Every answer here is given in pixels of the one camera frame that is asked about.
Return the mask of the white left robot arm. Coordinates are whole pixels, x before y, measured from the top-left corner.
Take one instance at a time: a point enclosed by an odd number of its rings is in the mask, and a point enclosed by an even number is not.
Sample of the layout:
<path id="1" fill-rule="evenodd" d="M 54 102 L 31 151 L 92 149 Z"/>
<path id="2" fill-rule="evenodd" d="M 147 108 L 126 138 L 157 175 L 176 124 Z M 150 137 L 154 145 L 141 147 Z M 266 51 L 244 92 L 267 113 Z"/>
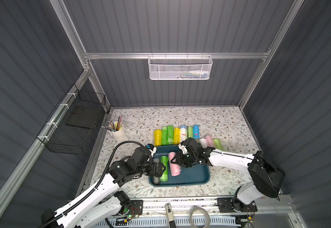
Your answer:
<path id="1" fill-rule="evenodd" d="M 136 144 L 138 148 L 131 156 L 113 161 L 117 149 L 128 143 Z M 153 144 L 143 146 L 136 141 L 120 142 L 113 149 L 100 179 L 74 200 L 58 208 L 50 219 L 42 222 L 40 227 L 74 228 L 89 210 L 97 206 L 106 196 L 116 192 L 125 183 L 142 176 L 160 178 L 166 167 L 161 162 L 153 161 L 156 151 L 157 147 Z"/>

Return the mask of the pale green trash bag roll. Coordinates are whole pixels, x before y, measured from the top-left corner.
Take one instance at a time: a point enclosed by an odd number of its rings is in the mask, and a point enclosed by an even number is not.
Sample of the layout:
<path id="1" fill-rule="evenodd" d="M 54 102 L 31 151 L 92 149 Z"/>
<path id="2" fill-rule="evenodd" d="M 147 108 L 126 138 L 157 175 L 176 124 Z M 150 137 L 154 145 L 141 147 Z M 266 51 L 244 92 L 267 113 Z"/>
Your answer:
<path id="1" fill-rule="evenodd" d="M 219 139 L 214 138 L 213 143 L 214 143 L 216 149 L 224 151 L 224 148 L 223 148 L 223 146 L 221 144 L 221 141 Z"/>

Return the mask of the grey trash bag roll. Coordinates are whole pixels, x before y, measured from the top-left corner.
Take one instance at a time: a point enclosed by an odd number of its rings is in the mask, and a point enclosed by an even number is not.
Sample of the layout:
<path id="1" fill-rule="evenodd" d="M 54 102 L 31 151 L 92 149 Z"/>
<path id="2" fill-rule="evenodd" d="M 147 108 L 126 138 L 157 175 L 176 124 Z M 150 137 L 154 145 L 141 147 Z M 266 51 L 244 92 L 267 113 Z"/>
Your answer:
<path id="1" fill-rule="evenodd" d="M 154 168 L 154 175 L 152 177 L 152 182 L 154 185 L 159 185 L 160 184 L 160 171 L 159 171 L 159 163 L 160 160 L 158 158 L 154 158 L 153 159 L 153 163 L 155 164 L 155 168 Z"/>

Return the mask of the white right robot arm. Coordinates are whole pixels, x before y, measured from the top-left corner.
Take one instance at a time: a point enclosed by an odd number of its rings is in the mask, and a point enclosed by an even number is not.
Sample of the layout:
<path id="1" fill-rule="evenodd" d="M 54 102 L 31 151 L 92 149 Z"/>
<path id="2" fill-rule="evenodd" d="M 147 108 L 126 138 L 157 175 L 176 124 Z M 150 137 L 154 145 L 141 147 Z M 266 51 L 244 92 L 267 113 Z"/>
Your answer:
<path id="1" fill-rule="evenodd" d="M 235 154 L 215 147 L 203 148 L 193 138 L 178 145 L 180 151 L 169 159 L 182 168 L 193 165 L 231 168 L 249 175 L 251 180 L 237 188 L 233 197 L 225 203 L 228 210 L 236 212 L 255 211 L 254 203 L 261 197 L 279 199 L 279 192 L 285 178 L 284 170 L 263 151 L 255 154 Z"/>

